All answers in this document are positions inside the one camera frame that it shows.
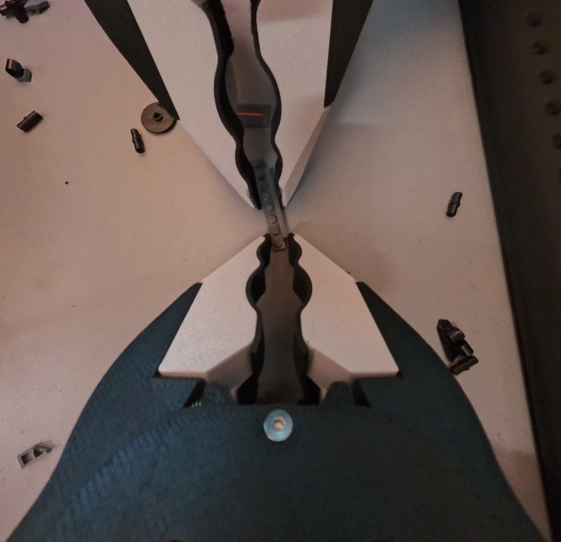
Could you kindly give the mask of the black and grey lego piece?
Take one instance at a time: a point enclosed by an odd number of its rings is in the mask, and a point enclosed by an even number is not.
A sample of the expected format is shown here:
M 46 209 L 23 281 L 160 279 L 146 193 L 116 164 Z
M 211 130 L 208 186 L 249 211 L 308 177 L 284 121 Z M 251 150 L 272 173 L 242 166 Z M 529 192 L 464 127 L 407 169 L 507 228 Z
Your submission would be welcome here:
M 5 0 L 1 3 L 1 16 L 25 24 L 31 15 L 42 14 L 50 7 L 48 0 Z

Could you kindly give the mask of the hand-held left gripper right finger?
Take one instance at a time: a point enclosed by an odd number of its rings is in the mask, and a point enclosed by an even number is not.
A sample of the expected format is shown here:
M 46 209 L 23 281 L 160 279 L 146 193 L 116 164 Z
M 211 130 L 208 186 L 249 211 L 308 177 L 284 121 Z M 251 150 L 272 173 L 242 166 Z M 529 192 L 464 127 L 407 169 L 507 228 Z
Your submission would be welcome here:
M 358 282 L 298 234 L 287 238 L 295 317 L 294 364 L 303 402 L 319 402 L 335 383 L 399 373 Z

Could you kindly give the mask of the black lego clip assembly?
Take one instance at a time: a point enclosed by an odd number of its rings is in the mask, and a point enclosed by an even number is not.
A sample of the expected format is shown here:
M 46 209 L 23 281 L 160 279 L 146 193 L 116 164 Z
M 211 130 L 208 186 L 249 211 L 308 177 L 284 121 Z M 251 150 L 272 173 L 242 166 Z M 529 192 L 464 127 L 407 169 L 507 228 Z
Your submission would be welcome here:
M 461 329 L 448 320 L 440 319 L 437 324 L 437 332 L 449 362 L 448 369 L 454 376 L 458 376 L 478 364 L 479 360 L 474 355 L 474 351 L 466 341 Z

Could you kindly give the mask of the long grey lego assembly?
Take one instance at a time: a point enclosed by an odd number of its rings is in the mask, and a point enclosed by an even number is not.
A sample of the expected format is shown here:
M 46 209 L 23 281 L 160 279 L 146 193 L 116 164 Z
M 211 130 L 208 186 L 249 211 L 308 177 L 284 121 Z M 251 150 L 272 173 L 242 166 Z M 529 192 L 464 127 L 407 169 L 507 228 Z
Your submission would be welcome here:
M 268 234 L 257 249 L 260 265 L 246 287 L 256 310 L 256 335 L 250 350 L 252 373 L 238 388 L 237 399 L 244 405 L 303 405 L 307 356 L 296 348 L 302 305 L 293 289 L 296 244 L 286 232 L 273 167 L 263 160 L 254 164 L 254 171 Z

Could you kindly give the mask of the small black grey lego piece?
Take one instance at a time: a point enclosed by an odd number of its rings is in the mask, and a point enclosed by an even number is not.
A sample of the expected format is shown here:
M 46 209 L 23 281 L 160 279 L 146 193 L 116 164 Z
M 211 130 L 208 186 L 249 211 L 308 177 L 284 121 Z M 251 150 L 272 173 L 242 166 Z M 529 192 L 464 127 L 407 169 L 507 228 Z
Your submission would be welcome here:
M 5 71 L 18 82 L 30 82 L 32 80 L 32 71 L 15 59 L 8 58 L 6 60 Z

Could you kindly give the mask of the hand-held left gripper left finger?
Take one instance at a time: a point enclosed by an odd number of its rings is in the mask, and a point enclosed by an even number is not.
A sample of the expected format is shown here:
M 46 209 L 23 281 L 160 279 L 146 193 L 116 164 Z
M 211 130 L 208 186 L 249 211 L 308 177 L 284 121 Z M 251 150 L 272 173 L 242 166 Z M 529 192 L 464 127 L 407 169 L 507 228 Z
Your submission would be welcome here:
M 208 275 L 158 372 L 217 382 L 240 403 L 254 403 L 264 365 L 264 324 L 258 301 L 266 290 L 268 234 Z

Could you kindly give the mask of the dark perforated panel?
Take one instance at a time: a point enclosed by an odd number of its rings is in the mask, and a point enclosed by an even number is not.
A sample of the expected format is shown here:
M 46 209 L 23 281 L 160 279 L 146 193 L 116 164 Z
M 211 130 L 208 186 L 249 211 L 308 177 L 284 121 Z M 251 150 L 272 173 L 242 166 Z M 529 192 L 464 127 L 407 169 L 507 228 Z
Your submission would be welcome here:
M 560 541 L 560 0 L 458 0 L 536 451 Z

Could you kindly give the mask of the black round lego disc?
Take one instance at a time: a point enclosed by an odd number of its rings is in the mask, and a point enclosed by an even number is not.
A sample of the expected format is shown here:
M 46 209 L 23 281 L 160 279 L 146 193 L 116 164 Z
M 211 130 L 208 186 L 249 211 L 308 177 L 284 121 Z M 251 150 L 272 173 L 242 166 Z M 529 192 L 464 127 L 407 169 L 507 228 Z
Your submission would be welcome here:
M 171 131 L 177 118 L 170 114 L 160 103 L 147 105 L 141 112 L 140 121 L 143 128 L 152 134 L 165 134 Z

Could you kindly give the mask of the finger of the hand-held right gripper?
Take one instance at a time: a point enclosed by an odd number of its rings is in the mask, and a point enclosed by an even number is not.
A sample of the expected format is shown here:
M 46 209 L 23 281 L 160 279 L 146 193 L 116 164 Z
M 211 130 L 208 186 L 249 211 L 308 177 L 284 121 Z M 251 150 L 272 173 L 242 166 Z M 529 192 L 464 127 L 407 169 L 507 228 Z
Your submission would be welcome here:
M 271 138 L 276 180 L 288 205 L 323 127 L 333 0 L 251 0 L 258 60 L 276 106 Z
M 234 44 L 221 0 L 127 0 L 180 124 L 249 205 L 260 207 L 244 128 L 227 92 Z

